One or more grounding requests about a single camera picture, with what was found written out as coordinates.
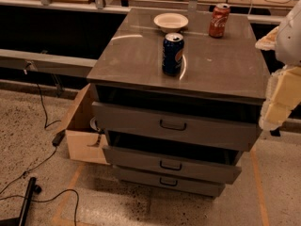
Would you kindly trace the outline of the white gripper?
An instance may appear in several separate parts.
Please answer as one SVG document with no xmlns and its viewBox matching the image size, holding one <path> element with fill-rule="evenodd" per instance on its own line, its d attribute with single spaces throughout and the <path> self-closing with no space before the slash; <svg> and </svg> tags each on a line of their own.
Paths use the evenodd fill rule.
<svg viewBox="0 0 301 226">
<path fill-rule="evenodd" d="M 278 26 L 259 39 L 255 47 L 263 51 L 274 50 L 277 32 Z M 286 65 L 272 73 L 268 80 L 259 119 L 260 128 L 264 131 L 278 129 L 300 104 L 301 67 Z"/>
</svg>

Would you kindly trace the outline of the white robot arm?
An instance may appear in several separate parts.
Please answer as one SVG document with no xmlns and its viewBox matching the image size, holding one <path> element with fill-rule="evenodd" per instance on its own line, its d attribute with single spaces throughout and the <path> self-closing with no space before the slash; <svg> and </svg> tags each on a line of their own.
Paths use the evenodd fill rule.
<svg viewBox="0 0 301 226">
<path fill-rule="evenodd" d="M 301 103 L 301 6 L 297 4 L 279 26 L 259 39 L 255 47 L 274 50 L 282 69 L 271 73 L 261 108 L 259 126 L 274 131 Z"/>
</svg>

